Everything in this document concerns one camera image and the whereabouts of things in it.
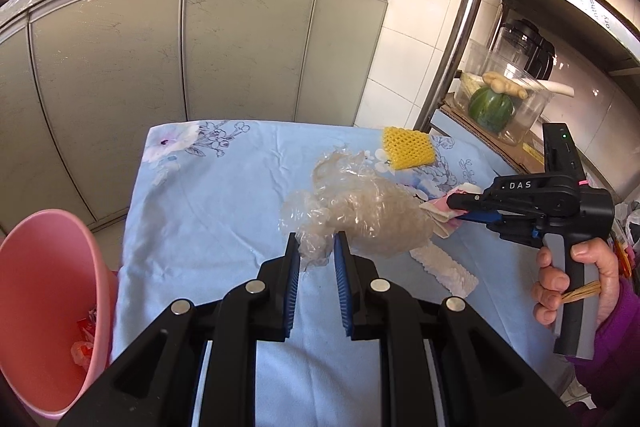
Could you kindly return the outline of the person's right hand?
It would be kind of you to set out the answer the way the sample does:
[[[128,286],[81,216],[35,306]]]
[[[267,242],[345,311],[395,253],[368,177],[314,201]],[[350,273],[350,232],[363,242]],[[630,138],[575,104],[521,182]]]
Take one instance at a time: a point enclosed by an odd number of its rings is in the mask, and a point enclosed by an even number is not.
[[[595,265],[601,285],[597,324],[601,325],[614,311],[620,297],[618,260],[602,239],[590,239],[572,247],[570,255],[576,262]],[[538,281],[532,288],[535,319],[544,326],[551,326],[560,309],[561,297],[570,286],[570,278],[552,265],[552,254],[547,247],[537,253]]]

